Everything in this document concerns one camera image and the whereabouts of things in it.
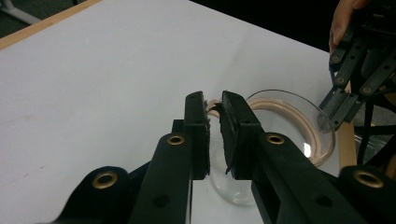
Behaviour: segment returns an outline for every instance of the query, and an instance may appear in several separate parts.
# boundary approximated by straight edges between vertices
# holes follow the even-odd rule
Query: black plastic part
[[[265,223],[367,223],[287,136],[263,133],[254,151],[267,176],[259,172],[252,185]],[[265,200],[280,203],[275,208]]]
[[[262,125],[246,100],[233,92],[224,91],[219,112],[220,131],[224,141],[227,171],[234,179],[251,179],[254,156],[252,147],[263,132]]]
[[[374,94],[379,87],[396,71],[396,48],[388,55],[387,59],[382,62],[373,74],[361,86],[359,93],[370,96]]]
[[[337,131],[344,121],[350,122],[362,106],[359,96],[337,88],[331,90],[320,104],[319,108],[330,119]]]
[[[192,142],[184,133],[163,136],[127,223],[190,223]]]
[[[367,51],[368,39],[357,38],[350,50],[347,52],[343,64],[340,67],[334,85],[344,89],[352,76],[356,76],[361,71],[361,64],[364,62]]]
[[[369,223],[396,223],[396,183],[369,166],[348,166],[338,177],[341,191]]]
[[[98,176],[102,177],[96,183],[102,189],[93,184]],[[115,183],[106,187],[105,183],[112,178]],[[111,166],[96,169],[76,187],[60,216],[51,223],[126,223],[133,207],[133,194],[125,170]]]
[[[193,142],[193,179],[202,180],[210,173],[210,126],[206,114],[204,95],[201,91],[191,93],[186,97],[184,133],[189,135]]]

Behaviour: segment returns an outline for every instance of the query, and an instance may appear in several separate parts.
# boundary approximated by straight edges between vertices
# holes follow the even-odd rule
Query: metal grommet
[[[118,176],[112,171],[106,171],[98,174],[92,181],[92,185],[96,189],[107,189],[117,182]]]
[[[363,170],[357,170],[353,173],[353,176],[363,185],[370,188],[380,189],[384,187],[384,182],[372,173]]]
[[[184,137],[181,135],[172,135],[172,136],[168,137],[168,139],[166,141],[170,145],[177,146],[177,145],[181,145],[184,143]]]
[[[337,63],[338,61],[340,61],[340,58],[338,58],[337,56],[332,57],[332,61]]]
[[[267,135],[266,140],[275,145],[282,145],[285,143],[285,139],[283,139],[283,137],[275,134]]]
[[[363,89],[363,92],[364,92],[364,93],[370,93],[370,92],[371,92],[371,88],[370,88],[370,87],[365,87],[365,88]]]

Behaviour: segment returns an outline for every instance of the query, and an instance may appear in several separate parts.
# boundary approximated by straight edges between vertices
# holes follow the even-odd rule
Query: human hand
[[[332,54],[343,38],[350,18],[355,9],[361,9],[368,5],[369,0],[340,0],[332,16],[332,28],[330,29],[329,49]]]

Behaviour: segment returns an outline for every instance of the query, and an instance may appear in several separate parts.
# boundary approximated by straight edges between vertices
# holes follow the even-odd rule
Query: clear glass bowl
[[[265,132],[282,133],[317,167],[332,155],[335,133],[328,117],[305,98],[288,91],[258,91],[247,98]],[[254,205],[250,180],[234,180],[225,174],[219,114],[209,112],[210,120],[210,180],[217,193],[235,205]]]
[[[316,105],[289,91],[258,91],[247,103],[265,132],[282,133],[317,167],[332,155],[335,130]]]

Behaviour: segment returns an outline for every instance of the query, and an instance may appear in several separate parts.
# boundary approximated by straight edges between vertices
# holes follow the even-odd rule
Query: white tabletop
[[[281,89],[318,105],[328,58],[187,0],[104,0],[1,50],[0,223],[50,222],[90,171],[149,161],[192,92]],[[337,157],[322,169],[337,175]],[[208,179],[193,189],[192,223],[261,222]]]

